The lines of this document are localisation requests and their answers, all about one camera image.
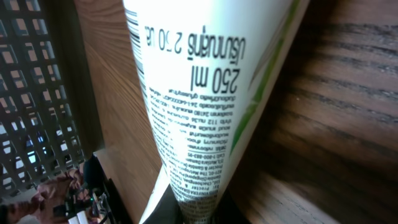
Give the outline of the white tube gold cap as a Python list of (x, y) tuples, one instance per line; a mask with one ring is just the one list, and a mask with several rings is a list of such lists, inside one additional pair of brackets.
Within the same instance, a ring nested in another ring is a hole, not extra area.
[(141, 223), (168, 185), (184, 223), (213, 223), (308, 5), (307, 0), (124, 0), (162, 161)]

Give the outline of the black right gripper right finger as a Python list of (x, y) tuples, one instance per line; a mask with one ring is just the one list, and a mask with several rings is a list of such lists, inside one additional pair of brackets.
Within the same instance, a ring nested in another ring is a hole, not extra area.
[(224, 193), (213, 214), (213, 224), (250, 224), (235, 204), (229, 190)]

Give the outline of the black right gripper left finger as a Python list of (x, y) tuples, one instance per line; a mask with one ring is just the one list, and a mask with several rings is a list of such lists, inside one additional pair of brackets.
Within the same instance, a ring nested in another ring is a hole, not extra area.
[(171, 186), (167, 186), (154, 211), (144, 224), (183, 224), (183, 215)]

